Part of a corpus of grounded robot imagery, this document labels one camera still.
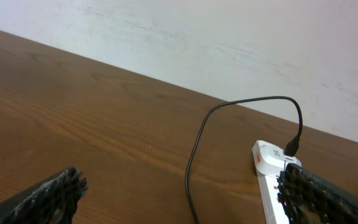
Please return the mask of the white power strip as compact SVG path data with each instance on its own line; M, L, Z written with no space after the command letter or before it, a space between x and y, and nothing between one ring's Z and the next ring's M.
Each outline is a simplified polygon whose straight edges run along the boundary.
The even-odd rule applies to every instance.
M274 177L257 171L257 179L267 224L289 224L282 204L278 201L278 182Z

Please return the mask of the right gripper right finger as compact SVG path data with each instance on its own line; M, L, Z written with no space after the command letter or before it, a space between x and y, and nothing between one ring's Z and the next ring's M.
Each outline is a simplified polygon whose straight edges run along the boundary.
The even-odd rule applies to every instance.
M358 224L358 197L301 166L288 164L277 182L290 223Z

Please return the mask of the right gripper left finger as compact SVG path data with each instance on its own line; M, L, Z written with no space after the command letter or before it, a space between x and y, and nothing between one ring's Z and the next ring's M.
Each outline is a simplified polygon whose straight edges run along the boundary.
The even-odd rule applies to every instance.
M0 224L73 223L87 178L75 167L58 172L0 203Z

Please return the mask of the white USB charger adapter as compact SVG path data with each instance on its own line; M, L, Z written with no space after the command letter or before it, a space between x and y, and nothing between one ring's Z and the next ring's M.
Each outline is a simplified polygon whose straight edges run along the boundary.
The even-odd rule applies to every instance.
M252 153L256 170L269 177L279 176L291 163L302 166L299 159L284 155L283 149L266 141L256 141Z

